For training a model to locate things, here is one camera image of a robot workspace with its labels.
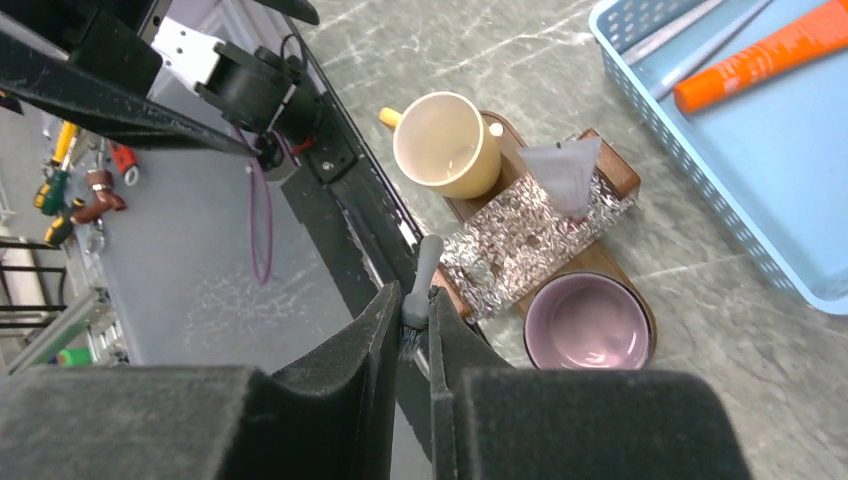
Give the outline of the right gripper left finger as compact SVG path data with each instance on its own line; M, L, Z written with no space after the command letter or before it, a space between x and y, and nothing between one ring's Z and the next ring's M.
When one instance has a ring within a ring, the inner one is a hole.
M386 479L398 283L283 369L38 367L1 389L5 479Z

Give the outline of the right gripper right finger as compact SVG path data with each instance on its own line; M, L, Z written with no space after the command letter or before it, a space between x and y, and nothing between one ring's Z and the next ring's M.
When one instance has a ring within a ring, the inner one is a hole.
M675 371L511 366L430 292L437 479L748 479L729 416Z

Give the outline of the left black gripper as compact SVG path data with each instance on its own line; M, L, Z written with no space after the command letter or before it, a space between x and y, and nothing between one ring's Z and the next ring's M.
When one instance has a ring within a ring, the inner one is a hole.
M166 15L164 1L3 1L1 13L66 52L72 64L3 32L3 91L134 149L253 154L145 97L162 66L151 42Z

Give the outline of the mauve ceramic cup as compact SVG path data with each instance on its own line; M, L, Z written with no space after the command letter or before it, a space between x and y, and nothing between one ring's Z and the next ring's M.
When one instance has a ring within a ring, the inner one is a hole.
M647 307L619 280L579 271L550 280L526 312L524 341L540 369L638 370L654 349Z

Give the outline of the yellow ceramic mug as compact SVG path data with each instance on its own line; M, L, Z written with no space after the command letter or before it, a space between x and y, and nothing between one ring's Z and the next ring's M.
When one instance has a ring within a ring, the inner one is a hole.
M452 199L490 191L501 172L501 151L481 112L466 97L438 91L404 111L384 107L379 121L392 130L395 164L414 183Z

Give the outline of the light blue plastic basket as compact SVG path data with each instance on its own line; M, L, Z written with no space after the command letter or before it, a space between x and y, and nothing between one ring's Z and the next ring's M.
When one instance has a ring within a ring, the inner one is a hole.
M698 6L602 1L589 27L604 69L778 289L847 311L847 55L839 52L694 115L649 90L751 7L723 1L633 65L622 54Z

